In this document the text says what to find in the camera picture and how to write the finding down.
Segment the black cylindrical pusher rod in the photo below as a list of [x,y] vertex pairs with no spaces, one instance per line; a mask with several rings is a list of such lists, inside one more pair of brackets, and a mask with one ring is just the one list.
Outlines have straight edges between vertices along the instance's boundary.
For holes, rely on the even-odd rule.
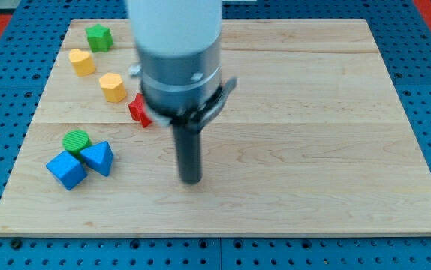
[[180,180],[187,185],[197,184],[202,179],[200,133],[174,125],[173,141]]

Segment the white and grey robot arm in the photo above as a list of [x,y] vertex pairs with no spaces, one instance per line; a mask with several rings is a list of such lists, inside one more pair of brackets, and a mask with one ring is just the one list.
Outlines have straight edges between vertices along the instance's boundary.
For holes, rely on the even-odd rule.
[[146,114],[173,131],[179,179],[202,179],[201,132],[224,108],[237,79],[222,80],[221,0],[126,3]]

